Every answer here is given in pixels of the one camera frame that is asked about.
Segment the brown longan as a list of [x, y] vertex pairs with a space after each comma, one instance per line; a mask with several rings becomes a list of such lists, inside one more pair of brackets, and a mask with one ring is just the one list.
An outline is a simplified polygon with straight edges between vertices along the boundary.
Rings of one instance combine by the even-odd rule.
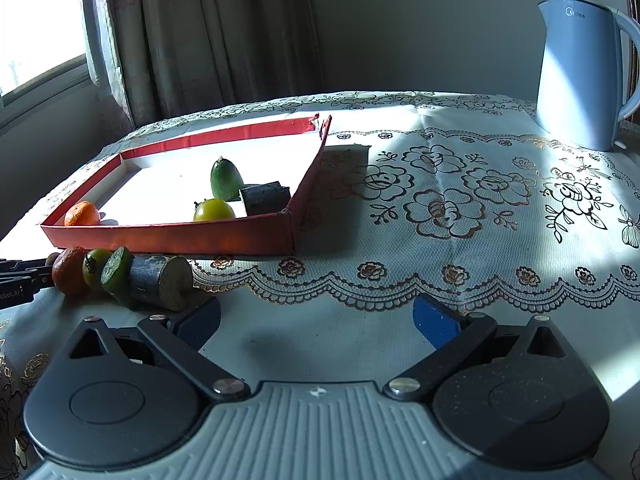
[[52, 252], [52, 254], [48, 255], [46, 259], [46, 266], [53, 266], [59, 255], [59, 252]]

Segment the large orange tangerine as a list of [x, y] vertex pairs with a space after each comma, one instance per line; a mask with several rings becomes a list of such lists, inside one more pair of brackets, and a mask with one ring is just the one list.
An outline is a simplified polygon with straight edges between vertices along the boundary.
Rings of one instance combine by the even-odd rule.
[[56, 288], [65, 296], [79, 296], [87, 289], [82, 277], [85, 249], [73, 246], [64, 249], [52, 266], [52, 280]]

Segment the small green tomato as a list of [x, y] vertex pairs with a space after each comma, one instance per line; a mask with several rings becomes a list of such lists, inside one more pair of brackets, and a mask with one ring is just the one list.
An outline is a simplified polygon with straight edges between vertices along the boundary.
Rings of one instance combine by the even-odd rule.
[[94, 292], [102, 292], [101, 275], [112, 252], [104, 248], [91, 249], [85, 253], [82, 262], [82, 277], [86, 285]]

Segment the small orange tangerine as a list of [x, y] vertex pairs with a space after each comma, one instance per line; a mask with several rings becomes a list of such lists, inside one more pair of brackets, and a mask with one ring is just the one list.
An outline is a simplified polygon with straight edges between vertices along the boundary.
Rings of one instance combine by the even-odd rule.
[[66, 211], [63, 226], [97, 226], [100, 221], [100, 212], [96, 205], [82, 200]]

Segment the large green tomato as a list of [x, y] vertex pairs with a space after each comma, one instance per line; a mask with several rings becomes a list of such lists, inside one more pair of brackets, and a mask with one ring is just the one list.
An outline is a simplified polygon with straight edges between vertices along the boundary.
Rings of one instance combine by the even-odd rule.
[[233, 209], [220, 198], [210, 198], [195, 204], [194, 222], [209, 222], [234, 219]]

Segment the dark green avocado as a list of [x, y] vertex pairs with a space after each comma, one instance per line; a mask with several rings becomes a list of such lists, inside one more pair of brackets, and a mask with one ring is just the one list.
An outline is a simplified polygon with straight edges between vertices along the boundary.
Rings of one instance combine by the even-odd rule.
[[219, 157], [210, 170], [209, 180], [215, 198], [225, 202], [240, 198], [240, 189], [244, 186], [244, 181], [231, 160]]

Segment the cut green cucumber piece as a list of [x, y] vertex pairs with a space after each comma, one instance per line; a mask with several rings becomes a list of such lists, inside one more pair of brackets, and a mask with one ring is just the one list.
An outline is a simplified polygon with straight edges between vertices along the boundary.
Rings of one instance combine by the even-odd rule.
[[101, 273], [101, 286], [120, 304], [131, 301], [129, 271], [134, 255], [125, 246], [117, 248], [107, 259]]

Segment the white floral lace tablecloth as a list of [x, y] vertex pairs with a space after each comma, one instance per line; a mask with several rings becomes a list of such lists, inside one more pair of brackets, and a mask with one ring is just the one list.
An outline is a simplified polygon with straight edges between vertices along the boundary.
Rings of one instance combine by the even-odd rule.
[[639, 474], [639, 138], [601, 153], [545, 136], [507, 96], [340, 92], [230, 105], [107, 145], [3, 237], [7, 259], [52, 252], [41, 222], [122, 150], [209, 128], [328, 113], [333, 122], [296, 251], [206, 257], [218, 333], [204, 354], [254, 384], [386, 382], [430, 348], [411, 323], [431, 295], [503, 323], [550, 316], [611, 399], [597, 456]]

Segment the red shallow cardboard box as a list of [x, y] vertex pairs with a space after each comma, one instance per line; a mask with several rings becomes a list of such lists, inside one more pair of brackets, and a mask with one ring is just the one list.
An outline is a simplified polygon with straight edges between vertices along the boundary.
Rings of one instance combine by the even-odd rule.
[[[314, 114], [228, 128], [127, 148], [82, 177], [80, 185], [41, 223], [58, 248], [115, 249], [142, 254], [265, 257], [292, 254], [331, 125]], [[242, 200], [235, 218], [194, 222], [195, 204], [213, 198], [210, 170], [231, 160], [246, 184], [279, 181], [288, 206], [247, 217]], [[97, 226], [63, 226], [66, 211], [82, 200], [100, 212]]]

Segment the light blue electric kettle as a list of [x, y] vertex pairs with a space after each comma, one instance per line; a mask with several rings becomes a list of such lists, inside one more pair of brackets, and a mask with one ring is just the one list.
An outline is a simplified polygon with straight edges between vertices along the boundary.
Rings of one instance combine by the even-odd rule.
[[587, 150], [612, 150], [620, 123], [639, 108], [639, 92], [623, 98], [620, 35], [639, 43], [639, 23], [590, 0], [544, 0], [546, 25], [536, 122]]

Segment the beige patterned curtain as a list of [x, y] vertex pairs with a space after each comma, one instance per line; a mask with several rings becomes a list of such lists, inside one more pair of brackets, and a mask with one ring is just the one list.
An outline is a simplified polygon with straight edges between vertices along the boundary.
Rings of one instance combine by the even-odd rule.
[[311, 0], [82, 0], [98, 110], [117, 131], [318, 93]]

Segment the window with grey frame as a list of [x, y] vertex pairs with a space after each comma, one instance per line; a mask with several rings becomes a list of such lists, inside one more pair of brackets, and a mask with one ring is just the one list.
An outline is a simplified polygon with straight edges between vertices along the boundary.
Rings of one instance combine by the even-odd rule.
[[1, 0], [1, 125], [89, 80], [82, 0]]

